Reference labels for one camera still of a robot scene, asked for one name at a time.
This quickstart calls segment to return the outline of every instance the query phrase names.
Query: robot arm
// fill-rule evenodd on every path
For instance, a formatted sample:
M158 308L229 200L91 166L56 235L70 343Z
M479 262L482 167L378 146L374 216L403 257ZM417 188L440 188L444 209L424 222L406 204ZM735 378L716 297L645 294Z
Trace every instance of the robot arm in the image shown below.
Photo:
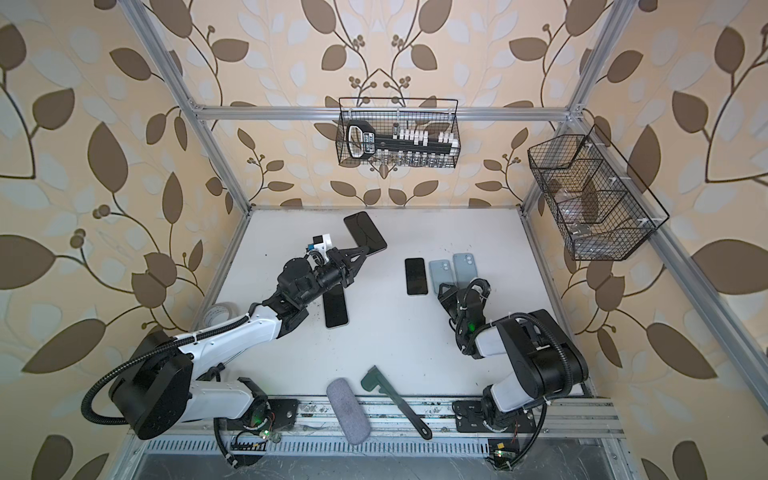
M368 247L339 250L330 237L315 237L304 258L289 260L275 293L253 303L248 313L192 333L147 334L131 359L100 379L83 398L83 416L103 425L129 424L140 439L152 439L177 422L240 419L249 426L266 411L266 394L248 378L211 382L223 363L250 347L280 338L307 317L306 306L341 283L345 288L366 259ZM308 257L316 266L313 269ZM124 418L93 411L96 394L112 379L112 402Z

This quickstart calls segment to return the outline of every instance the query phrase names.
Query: smartphone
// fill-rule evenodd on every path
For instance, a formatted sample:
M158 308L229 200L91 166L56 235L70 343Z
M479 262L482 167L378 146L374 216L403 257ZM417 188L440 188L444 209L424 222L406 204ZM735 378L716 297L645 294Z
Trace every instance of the smartphone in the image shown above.
M344 287L341 286L341 283L323 294L323 310L326 313L326 328L334 329L349 323L349 317L346 315Z
M429 293L423 258L406 258L406 289L409 295Z
M355 239L358 247L368 247L370 249L369 255L373 255L386 248L384 237L382 237L376 225L373 224L373 220L371 220L367 212L359 212L358 214L345 217L344 224L352 234L352 238Z

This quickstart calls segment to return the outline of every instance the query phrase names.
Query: leaf pattern wallpaper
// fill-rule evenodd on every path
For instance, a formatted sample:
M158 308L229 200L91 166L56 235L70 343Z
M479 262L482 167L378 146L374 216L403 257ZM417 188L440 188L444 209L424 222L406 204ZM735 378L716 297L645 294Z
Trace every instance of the leaf pattern wallpaper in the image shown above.
M764 2L641 1L585 109L763 348L766 20ZM531 218L598 394L647 478L763 477L768 419L653 247L574 262L543 202Z
M214 134L258 207L490 207L522 203L533 181L525 151L551 129L464 122L457 168L341 166L331 122L219 121ZM218 185L212 177L211 194Z
M85 390L190 327L240 220L114 3L0 2L7 478L106 475L126 430L87 423Z
M233 0L184 8L189 3L145 1L196 101L276 107L433 95L476 107L563 107L612 6Z

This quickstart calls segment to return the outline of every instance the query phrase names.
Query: black handle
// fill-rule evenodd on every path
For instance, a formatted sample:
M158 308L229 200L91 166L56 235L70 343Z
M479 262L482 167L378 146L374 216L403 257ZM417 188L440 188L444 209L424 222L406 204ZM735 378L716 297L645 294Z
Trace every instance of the black handle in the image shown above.
M416 431L419 432L419 435L421 435L424 440L432 439L432 430L429 429L421 417L416 415L416 412L411 409L410 405L403 401L397 405L397 408L400 409L400 412L403 412L406 415L408 420L410 420L413 426L416 427Z

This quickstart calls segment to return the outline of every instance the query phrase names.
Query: black wire basket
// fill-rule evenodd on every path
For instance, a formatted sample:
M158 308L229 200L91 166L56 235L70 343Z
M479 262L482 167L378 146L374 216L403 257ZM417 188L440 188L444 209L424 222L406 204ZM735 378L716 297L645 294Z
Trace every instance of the black wire basket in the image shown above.
M628 162L627 172L617 173L606 161L603 137L593 127L587 135L560 135L528 149L531 172L574 260L626 260L669 219ZM660 212L647 211L628 182L653 197Z
M456 121L458 100L397 100L393 105L394 98L339 99L339 164L455 168L462 149Z

